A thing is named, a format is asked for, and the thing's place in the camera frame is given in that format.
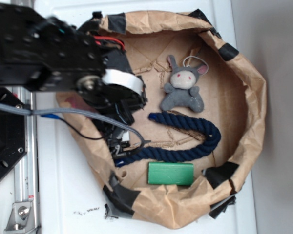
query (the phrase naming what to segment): green block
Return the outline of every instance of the green block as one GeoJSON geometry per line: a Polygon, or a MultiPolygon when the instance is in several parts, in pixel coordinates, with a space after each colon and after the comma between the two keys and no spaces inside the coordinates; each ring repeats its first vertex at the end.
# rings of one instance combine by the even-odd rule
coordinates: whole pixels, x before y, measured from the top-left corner
{"type": "Polygon", "coordinates": [[[191,185],[193,164],[174,162],[150,162],[148,164],[149,184],[191,185]]]}

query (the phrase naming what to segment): brown paper bag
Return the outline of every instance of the brown paper bag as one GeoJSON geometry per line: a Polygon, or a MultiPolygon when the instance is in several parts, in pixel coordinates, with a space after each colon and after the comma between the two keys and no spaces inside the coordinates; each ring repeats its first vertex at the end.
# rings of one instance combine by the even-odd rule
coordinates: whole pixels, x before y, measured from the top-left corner
{"type": "MultiPolygon", "coordinates": [[[[189,149],[204,140],[147,119],[150,112],[160,112],[159,104],[165,96],[163,85],[169,82],[171,71],[167,62],[170,54],[176,57],[179,66],[189,55],[197,55],[209,65],[209,72],[196,84],[200,87],[204,111],[194,113],[185,107],[174,110],[205,118],[222,134],[212,154],[190,162],[195,167],[194,183],[190,187],[178,187],[148,185],[150,160],[116,168],[104,140],[94,142],[72,132],[105,192],[109,214],[177,229],[211,210],[220,213],[234,201],[234,194],[241,190],[262,150],[266,114],[264,79],[242,54],[221,39],[199,10],[189,16],[162,11],[107,16],[101,20],[100,33],[125,43],[133,71],[146,83],[148,103],[134,113],[132,127],[145,139],[152,140],[151,146],[189,149]]],[[[58,93],[57,99],[61,107],[72,107],[70,99],[82,102],[74,93],[58,93]]],[[[101,136],[86,117],[74,114],[64,117],[83,134],[101,136]]],[[[137,142],[131,136],[131,144],[137,142]]]]}

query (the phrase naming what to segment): bunny face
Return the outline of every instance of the bunny face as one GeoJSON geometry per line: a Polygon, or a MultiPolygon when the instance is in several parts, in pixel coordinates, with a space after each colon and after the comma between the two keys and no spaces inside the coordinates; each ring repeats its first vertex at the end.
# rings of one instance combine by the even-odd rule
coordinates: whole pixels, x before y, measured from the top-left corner
{"type": "Polygon", "coordinates": [[[176,89],[190,89],[195,85],[197,77],[191,71],[179,71],[170,78],[171,85],[176,89]]]}

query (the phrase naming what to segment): gray plush bunny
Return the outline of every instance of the gray plush bunny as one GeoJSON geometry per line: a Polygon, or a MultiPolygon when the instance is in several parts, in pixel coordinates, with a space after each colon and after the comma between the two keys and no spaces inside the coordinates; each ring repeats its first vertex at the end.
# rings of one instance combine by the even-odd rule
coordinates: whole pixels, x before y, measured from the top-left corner
{"type": "Polygon", "coordinates": [[[207,71],[207,66],[200,65],[196,68],[178,67],[173,55],[169,55],[167,59],[172,72],[170,83],[164,85],[164,91],[167,95],[163,99],[160,108],[163,111],[168,111],[175,106],[185,106],[195,112],[202,112],[204,103],[199,94],[199,87],[194,85],[199,76],[207,71]]]}

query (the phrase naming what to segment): blue rope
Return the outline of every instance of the blue rope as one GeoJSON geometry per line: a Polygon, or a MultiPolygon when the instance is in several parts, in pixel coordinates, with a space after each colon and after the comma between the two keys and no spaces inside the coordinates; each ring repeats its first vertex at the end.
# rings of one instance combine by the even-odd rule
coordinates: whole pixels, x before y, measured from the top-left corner
{"type": "Polygon", "coordinates": [[[141,159],[156,159],[157,161],[165,162],[192,161],[211,154],[221,139],[218,128],[203,118],[191,118],[167,112],[151,113],[148,118],[164,125],[199,131],[206,136],[206,140],[203,144],[189,150],[171,151],[162,148],[146,147],[135,155],[115,160],[117,167],[122,167],[141,159]]]}

